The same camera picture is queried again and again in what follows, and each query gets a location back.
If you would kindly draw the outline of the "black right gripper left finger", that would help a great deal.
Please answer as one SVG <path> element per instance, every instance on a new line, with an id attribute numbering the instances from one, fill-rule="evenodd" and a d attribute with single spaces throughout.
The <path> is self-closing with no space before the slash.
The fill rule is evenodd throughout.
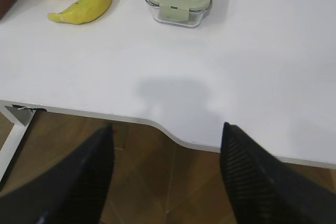
<path id="1" fill-rule="evenodd" d="M 68 156 L 1 196 L 1 223 L 99 223 L 114 168 L 112 125 Z"/>

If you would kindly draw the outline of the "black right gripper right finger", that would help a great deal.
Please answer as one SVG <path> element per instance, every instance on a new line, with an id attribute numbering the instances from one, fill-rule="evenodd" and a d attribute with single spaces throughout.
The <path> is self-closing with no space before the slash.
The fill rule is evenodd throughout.
<path id="1" fill-rule="evenodd" d="M 220 171 L 238 223 L 335 223 L 335 194 L 224 123 Z"/>

